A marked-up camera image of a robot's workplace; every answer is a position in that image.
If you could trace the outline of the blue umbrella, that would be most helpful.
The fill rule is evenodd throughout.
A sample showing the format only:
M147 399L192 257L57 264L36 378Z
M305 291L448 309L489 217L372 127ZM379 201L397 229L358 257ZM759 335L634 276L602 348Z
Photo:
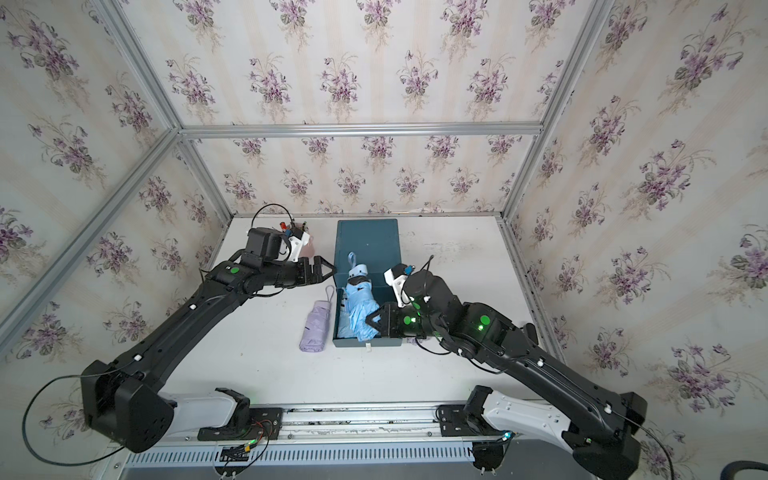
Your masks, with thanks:
M337 328L336 328L336 337L342 338L342 339L349 339L349 338L356 337L356 333L354 329L351 327L349 313L345 309L342 309L339 311Z
M365 343L372 339L364 338L364 325L366 316L380 306L373 297L372 282L365 264L358 263L354 252L348 254L350 270L347 284L344 288L346 294L346 311L349 313L351 327L356 333L359 342Z

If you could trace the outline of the teal drawer cabinet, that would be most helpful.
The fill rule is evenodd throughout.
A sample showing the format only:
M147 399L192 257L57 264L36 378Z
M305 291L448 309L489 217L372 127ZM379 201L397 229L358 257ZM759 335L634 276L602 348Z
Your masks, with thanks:
M394 218L341 220L336 231L334 276L336 286L336 313L333 326L332 343L337 348L399 347L399 338L377 337L362 343L357 338L342 339L336 337L339 311L346 310L344 288L350 270L348 254L354 252L357 262L365 264L372 282L373 297L379 305L393 301L395 295L386 284L384 273L402 260L398 221Z

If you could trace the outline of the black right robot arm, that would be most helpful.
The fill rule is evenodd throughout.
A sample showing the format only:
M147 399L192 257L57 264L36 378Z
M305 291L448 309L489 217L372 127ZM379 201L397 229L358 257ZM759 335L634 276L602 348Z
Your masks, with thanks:
M427 269L398 264L384 274L394 301L366 322L390 337L434 337L439 345L488 373L514 378L545 400L534 405L478 385L465 406L477 428L527 434L571 453L599 479L628 479L639 468L647 402L635 392L606 389L547 353L536 328L516 326L493 307L463 302Z

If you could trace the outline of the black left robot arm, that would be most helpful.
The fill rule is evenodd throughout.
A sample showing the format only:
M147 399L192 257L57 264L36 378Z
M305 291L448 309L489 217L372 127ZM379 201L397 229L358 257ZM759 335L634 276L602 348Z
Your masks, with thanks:
M181 418L178 401L161 395L168 378L190 351L225 317L263 288L275 293L322 284L337 271L320 255L295 257L283 232L252 227L247 243L202 277L189 300L145 339L110 363L96 360L77 375L82 420L132 453L166 436Z

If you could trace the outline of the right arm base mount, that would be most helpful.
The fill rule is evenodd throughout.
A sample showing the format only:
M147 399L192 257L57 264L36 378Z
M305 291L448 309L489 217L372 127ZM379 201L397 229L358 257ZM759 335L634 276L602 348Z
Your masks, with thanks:
M489 436L507 441L516 436L515 432L498 430L484 417L484 402L494 390L477 385L463 404L443 404L435 410L442 437Z

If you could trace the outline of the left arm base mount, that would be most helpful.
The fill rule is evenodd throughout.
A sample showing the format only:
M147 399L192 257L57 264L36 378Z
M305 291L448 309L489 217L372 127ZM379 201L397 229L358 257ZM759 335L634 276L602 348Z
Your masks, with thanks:
M285 410L279 407L252 406L250 399L230 388L216 388L213 399L224 406L222 421L198 430L198 441L276 440Z

